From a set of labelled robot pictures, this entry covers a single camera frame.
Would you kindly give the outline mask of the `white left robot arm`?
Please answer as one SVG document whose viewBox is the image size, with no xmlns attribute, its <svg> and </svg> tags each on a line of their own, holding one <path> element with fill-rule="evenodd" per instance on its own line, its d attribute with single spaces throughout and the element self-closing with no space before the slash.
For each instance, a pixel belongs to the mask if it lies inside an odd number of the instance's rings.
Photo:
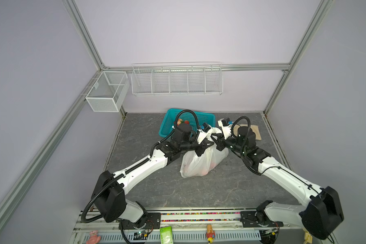
<svg viewBox="0 0 366 244">
<path fill-rule="evenodd" d="M 126 195 L 152 173 L 177 160 L 182 152 L 194 151 L 197 156 L 202 156 L 214 144 L 210 141 L 211 134 L 219 131 L 207 123 L 200 125 L 197 115 L 191 110 L 183 110 L 178 115 L 184 113 L 194 117 L 196 130 L 186 123 L 174 121 L 172 131 L 151 147 L 149 155 L 123 170 L 103 172 L 82 212 L 82 223 L 98 219 L 110 223 L 119 219 L 131 222 L 135 228 L 146 226 L 146 209 L 140 203 L 126 199 Z"/>
</svg>

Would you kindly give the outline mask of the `white plastic bag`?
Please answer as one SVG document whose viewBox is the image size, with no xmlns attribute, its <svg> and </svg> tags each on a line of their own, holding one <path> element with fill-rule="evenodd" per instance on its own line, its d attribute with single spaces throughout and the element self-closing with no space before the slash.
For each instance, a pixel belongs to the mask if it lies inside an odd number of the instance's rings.
<svg viewBox="0 0 366 244">
<path fill-rule="evenodd" d="M 222 131 L 216 127 L 212 128 L 211 134 L 221 134 Z M 183 178 L 190 178 L 194 176 L 205 176 L 216 166 L 218 166 L 229 154 L 229 150 L 225 148 L 223 151 L 217 150 L 217 145 L 207 147 L 202 156 L 198 157 L 194 150 L 186 152 L 182 159 L 180 169 Z"/>
</svg>

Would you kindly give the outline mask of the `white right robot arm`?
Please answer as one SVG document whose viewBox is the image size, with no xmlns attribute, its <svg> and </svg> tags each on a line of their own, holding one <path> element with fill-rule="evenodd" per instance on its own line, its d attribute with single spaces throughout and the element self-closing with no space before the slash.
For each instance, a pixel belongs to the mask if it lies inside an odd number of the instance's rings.
<svg viewBox="0 0 366 244">
<path fill-rule="evenodd" d="M 297 205 L 287 205 L 266 200 L 256 208 L 249 221 L 260 226 L 279 222 L 292 224 L 303 227 L 320 240 L 329 238 L 344 220 L 338 192 L 330 186 L 322 188 L 302 178 L 258 147 L 248 117 L 239 117 L 235 122 L 221 119 L 218 125 L 217 128 L 207 125 L 201 128 L 218 150 L 231 151 L 252 173 L 273 180 L 298 201 Z"/>
</svg>

